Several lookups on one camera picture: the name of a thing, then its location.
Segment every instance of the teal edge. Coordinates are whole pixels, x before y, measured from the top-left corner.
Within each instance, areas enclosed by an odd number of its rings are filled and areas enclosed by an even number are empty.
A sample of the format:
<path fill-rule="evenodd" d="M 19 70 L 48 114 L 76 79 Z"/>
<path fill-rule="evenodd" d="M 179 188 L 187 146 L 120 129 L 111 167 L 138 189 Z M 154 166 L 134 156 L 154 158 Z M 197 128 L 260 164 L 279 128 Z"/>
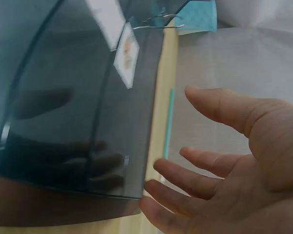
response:
<path fill-rule="evenodd" d="M 167 127 L 166 127 L 166 139 L 165 139 L 165 147 L 164 147 L 164 159 L 168 159 L 169 153 L 169 141 L 171 135 L 171 124 L 172 124 L 172 113 L 174 109 L 174 97 L 175 97 L 175 90 L 170 90 L 170 97 L 169 97 L 169 110 L 168 110 L 168 117 L 167 117 Z"/>

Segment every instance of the white label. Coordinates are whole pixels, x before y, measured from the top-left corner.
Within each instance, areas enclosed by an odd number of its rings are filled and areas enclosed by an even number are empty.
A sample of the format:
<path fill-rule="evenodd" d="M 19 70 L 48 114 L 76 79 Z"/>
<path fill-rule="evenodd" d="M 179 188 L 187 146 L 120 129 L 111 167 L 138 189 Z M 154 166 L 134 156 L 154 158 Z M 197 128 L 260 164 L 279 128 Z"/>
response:
<path fill-rule="evenodd" d="M 126 23 L 116 52 L 114 66 L 127 89 L 132 88 L 133 85 L 138 54 L 139 44 L 130 23 Z"/>
<path fill-rule="evenodd" d="M 118 0 L 86 0 L 111 51 L 116 50 L 125 18 Z"/>

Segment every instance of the light teal box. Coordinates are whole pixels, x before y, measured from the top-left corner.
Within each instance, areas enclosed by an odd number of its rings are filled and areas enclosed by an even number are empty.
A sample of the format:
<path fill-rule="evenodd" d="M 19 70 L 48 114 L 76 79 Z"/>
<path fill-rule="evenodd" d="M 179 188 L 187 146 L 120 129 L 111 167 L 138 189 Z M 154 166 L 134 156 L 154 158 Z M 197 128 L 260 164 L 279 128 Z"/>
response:
<path fill-rule="evenodd" d="M 175 26 L 185 24 L 178 28 L 178 34 L 193 32 L 216 31 L 217 10 L 215 0 L 189 1 L 178 13 L 183 20 L 175 18 Z"/>

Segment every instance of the wooden surface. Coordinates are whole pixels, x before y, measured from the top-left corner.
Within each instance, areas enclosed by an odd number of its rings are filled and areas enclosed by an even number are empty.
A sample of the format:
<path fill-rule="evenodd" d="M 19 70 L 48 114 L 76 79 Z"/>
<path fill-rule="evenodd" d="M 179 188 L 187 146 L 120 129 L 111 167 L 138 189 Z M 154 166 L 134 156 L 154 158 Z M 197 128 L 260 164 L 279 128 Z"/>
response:
<path fill-rule="evenodd" d="M 146 169 L 146 179 L 159 179 L 153 169 L 156 159 L 162 158 L 166 136 L 169 95 L 175 86 L 178 54 L 178 36 L 175 30 L 166 29 L 156 83 L 151 141 Z M 156 234 L 157 229 L 143 214 L 101 222 L 43 228 L 4 228 L 0 234 Z"/>

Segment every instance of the metal clip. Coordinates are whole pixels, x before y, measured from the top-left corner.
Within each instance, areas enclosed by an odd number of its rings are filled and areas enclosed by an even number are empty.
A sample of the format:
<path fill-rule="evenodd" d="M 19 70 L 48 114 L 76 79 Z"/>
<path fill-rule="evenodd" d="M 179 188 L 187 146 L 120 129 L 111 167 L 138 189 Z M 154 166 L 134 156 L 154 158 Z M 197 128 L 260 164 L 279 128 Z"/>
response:
<path fill-rule="evenodd" d="M 181 21 L 183 21 L 184 19 L 181 17 L 181 16 L 178 16 L 178 15 L 175 15 L 175 14 L 162 14 L 162 15 L 158 15 L 158 16 L 155 16 L 155 17 L 150 17 L 148 19 L 146 19 L 145 21 L 143 21 L 143 23 L 148 23 L 150 21 L 152 21 L 154 18 L 179 18 Z M 136 30 L 136 29 L 140 29 L 140 28 L 151 28 L 151 29 L 165 29 L 165 28 L 181 28 L 183 27 L 185 24 L 182 23 L 178 26 L 162 26 L 162 27 L 159 27 L 159 26 L 150 26 L 150 25 L 146 25 L 146 26 L 137 26 L 137 27 L 134 27 L 132 28 L 133 30 Z"/>

